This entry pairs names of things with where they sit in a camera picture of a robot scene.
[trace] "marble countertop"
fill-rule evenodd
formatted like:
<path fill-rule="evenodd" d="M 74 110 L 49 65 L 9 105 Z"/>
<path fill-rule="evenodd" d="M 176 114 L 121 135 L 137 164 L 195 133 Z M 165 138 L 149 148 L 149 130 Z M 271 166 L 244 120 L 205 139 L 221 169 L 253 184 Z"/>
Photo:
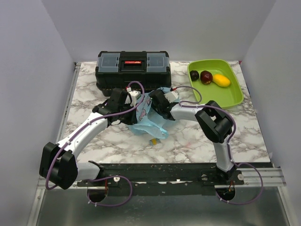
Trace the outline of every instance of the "marble countertop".
<path fill-rule="evenodd" d="M 238 61 L 229 62 L 244 93 L 244 101 L 228 111 L 237 124 L 231 140 L 236 162 L 269 162 L 250 95 Z M 172 85 L 189 85 L 188 62 L 171 62 Z M 82 63 L 73 95 L 64 137 L 72 133 L 90 115 L 92 108 L 106 97 L 95 85 L 96 62 Z M 180 92 L 180 99 L 195 101 L 190 89 Z M 79 162 L 99 163 L 181 163 L 216 162 L 213 144 L 197 122 L 180 120 L 168 128 L 169 137 L 160 144 L 149 145 L 153 137 L 139 137 L 124 124 L 110 126 L 98 134 L 78 157 Z"/>

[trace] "blue plastic bag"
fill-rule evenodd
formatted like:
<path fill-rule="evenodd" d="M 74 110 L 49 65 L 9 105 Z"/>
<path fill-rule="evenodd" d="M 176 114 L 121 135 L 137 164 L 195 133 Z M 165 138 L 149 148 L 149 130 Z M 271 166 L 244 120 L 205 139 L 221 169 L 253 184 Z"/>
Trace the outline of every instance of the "blue plastic bag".
<path fill-rule="evenodd" d="M 170 88 L 161 87 L 164 93 L 170 92 Z M 143 102 L 136 109 L 137 124 L 128 126 L 135 135 L 148 133 L 155 138 L 166 139 L 168 132 L 163 128 L 173 124 L 173 121 L 163 119 L 161 115 L 151 108 L 150 93 L 146 93 Z"/>

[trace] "green tray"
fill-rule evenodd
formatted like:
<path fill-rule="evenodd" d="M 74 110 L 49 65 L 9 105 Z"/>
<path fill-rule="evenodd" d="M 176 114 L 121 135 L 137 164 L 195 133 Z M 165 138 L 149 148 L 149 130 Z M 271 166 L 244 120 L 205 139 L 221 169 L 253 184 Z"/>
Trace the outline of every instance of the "green tray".
<path fill-rule="evenodd" d="M 208 101 L 214 100 L 221 108 L 225 109 L 238 105 L 244 100 L 244 95 L 237 78 L 231 66 L 226 61 L 219 59 L 199 60 L 191 62 L 187 66 L 187 70 L 191 86 L 202 94 L 203 99 L 201 104 L 206 104 Z M 231 84 L 228 87 L 219 87 L 214 82 L 204 85 L 200 79 L 191 81 L 189 72 L 192 70 L 198 71 L 199 74 L 204 70 L 211 72 L 212 75 L 222 74 L 231 81 Z M 193 92 L 196 99 L 199 100 L 198 93 L 196 91 Z"/>

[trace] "black toolbox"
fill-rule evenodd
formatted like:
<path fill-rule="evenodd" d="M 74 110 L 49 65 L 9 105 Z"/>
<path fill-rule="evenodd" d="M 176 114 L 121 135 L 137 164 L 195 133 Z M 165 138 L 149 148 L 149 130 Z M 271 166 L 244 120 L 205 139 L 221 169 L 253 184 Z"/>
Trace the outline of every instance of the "black toolbox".
<path fill-rule="evenodd" d="M 96 85 L 106 97 L 114 88 L 125 89 L 131 81 L 139 81 L 145 92 L 171 87 L 169 55 L 160 52 L 107 52 L 98 55 Z"/>

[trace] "mango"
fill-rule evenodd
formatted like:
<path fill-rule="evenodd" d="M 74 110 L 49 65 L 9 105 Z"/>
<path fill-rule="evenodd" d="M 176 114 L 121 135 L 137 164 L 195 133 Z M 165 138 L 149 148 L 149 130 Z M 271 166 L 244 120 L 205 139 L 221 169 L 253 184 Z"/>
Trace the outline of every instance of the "mango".
<path fill-rule="evenodd" d="M 221 74 L 215 74 L 213 76 L 212 81 L 216 85 L 221 86 L 221 87 L 227 87 L 231 84 L 230 80 L 226 76 L 223 76 Z"/>

